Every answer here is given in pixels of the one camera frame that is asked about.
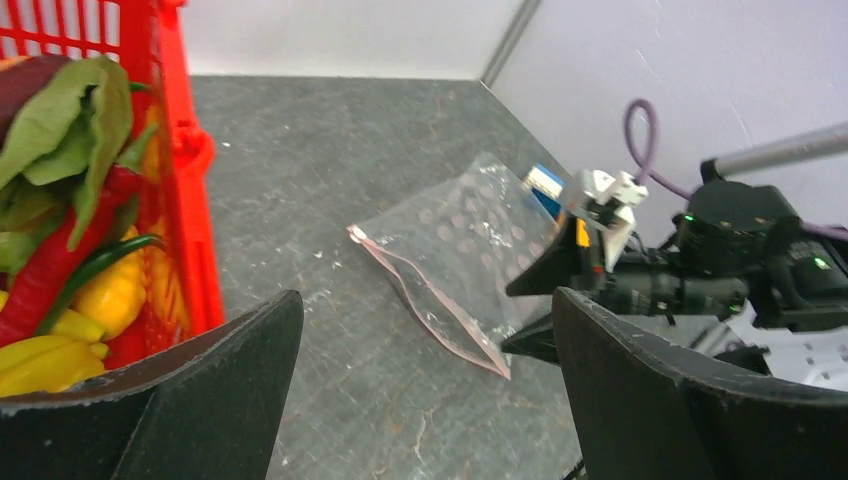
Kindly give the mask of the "brown orange hot dog bun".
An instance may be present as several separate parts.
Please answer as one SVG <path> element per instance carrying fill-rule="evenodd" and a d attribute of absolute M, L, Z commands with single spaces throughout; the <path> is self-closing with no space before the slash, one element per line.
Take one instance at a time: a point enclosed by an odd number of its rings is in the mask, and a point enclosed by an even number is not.
<path fill-rule="evenodd" d="M 66 56 L 45 54 L 16 58 L 1 69 L 1 145 L 18 111 L 70 62 Z"/>

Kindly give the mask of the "clear zip top bag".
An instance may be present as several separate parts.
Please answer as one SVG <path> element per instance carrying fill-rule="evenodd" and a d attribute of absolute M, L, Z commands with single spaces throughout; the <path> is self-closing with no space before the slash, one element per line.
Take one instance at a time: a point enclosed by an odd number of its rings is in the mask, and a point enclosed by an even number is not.
<path fill-rule="evenodd" d="M 547 247 L 555 222 L 495 155 L 348 228 L 385 269 L 422 326 L 457 357 L 503 378 L 507 337 L 540 314 L 545 296 L 510 298 L 506 286 Z"/>

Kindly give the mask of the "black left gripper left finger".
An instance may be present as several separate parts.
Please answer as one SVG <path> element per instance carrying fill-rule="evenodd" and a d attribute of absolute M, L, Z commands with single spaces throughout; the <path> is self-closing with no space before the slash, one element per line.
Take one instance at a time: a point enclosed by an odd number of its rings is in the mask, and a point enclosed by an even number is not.
<path fill-rule="evenodd" d="M 284 291 L 58 394 L 1 404 L 5 479 L 262 479 L 304 326 Z"/>

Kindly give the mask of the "green leafy vegetable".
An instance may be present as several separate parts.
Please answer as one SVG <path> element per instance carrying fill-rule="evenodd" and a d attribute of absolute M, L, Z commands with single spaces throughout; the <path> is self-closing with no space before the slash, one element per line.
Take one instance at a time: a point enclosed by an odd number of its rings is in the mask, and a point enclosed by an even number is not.
<path fill-rule="evenodd" d="M 18 111 L 1 145 L 2 272 L 24 266 L 65 207 L 82 216 L 80 236 L 109 168 L 140 159 L 155 130 L 130 138 L 136 88 L 106 56 L 71 59 Z"/>

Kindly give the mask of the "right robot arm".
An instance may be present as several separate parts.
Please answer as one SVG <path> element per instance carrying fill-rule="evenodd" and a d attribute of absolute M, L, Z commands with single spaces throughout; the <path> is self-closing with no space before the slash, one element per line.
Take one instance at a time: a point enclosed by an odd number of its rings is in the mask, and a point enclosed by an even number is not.
<path fill-rule="evenodd" d="M 660 247 L 568 216 L 506 289 L 551 312 L 504 341 L 562 370 L 590 479 L 843 479 L 847 244 L 772 186 L 712 181 Z"/>

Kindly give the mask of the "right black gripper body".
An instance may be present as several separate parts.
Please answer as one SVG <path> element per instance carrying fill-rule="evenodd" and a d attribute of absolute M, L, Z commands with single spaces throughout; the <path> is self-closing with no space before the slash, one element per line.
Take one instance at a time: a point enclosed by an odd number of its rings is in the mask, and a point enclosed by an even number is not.
<path fill-rule="evenodd" d="M 749 294 L 744 280 L 689 275 L 676 251 L 648 248 L 636 232 L 608 271 L 602 235 L 582 219 L 574 226 L 581 262 L 574 289 L 616 314 L 730 318 L 744 308 Z"/>

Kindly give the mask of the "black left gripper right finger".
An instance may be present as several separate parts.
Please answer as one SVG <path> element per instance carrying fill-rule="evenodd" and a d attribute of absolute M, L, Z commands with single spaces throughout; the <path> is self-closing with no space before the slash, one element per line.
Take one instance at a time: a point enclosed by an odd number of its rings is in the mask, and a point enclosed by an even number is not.
<path fill-rule="evenodd" d="M 843 479 L 847 396 L 713 359 L 562 288 L 552 319 L 592 479 Z"/>

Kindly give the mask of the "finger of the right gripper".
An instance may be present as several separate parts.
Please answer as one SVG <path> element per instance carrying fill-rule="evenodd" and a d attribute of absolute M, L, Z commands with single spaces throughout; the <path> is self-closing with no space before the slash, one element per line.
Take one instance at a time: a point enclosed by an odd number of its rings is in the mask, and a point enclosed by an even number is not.
<path fill-rule="evenodd" d="M 504 339 L 503 353 L 532 358 L 548 364 L 558 364 L 559 357 L 551 313 L 542 315 Z"/>
<path fill-rule="evenodd" d="M 551 244 L 505 288 L 509 297 L 551 295 L 578 275 L 577 220 L 566 216 Z"/>

